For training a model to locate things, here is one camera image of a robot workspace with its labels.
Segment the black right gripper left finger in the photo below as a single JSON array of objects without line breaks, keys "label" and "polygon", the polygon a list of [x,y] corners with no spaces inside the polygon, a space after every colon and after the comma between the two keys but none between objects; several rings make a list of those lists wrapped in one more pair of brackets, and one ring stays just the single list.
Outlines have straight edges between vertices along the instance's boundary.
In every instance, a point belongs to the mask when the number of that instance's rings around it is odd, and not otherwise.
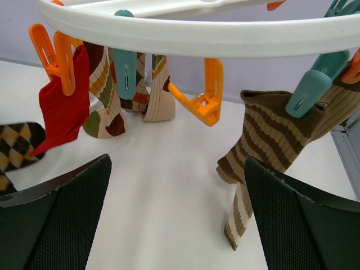
[{"label": "black right gripper left finger", "polygon": [[1,196],[1,269],[85,269],[111,168],[103,154]]}]

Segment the brown yellow argyle sock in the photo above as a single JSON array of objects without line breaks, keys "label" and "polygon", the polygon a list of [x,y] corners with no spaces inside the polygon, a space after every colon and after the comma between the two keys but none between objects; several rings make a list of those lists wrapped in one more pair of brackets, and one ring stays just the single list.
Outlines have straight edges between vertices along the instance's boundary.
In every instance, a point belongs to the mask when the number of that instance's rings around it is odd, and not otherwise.
[{"label": "brown yellow argyle sock", "polygon": [[44,153],[31,156],[44,140],[45,129],[37,122],[1,125],[1,195],[16,192],[7,172],[28,167],[44,157]]}]

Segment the red sock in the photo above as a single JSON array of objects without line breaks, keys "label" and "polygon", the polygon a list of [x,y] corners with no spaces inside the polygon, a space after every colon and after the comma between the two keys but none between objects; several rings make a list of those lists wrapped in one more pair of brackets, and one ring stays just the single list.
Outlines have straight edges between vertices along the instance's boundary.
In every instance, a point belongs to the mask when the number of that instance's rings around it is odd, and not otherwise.
[{"label": "red sock", "polygon": [[89,59],[84,45],[76,49],[73,63],[75,91],[71,96],[63,94],[59,78],[50,81],[39,92],[46,138],[34,148],[31,156],[76,140],[80,127],[89,117]]}]

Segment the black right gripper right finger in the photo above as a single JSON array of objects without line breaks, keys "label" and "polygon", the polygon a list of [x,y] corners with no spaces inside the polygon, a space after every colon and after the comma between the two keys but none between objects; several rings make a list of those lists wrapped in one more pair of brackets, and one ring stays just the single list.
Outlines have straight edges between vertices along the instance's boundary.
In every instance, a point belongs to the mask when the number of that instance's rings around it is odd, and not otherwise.
[{"label": "black right gripper right finger", "polygon": [[268,269],[359,269],[359,202],[252,156],[244,172]]}]

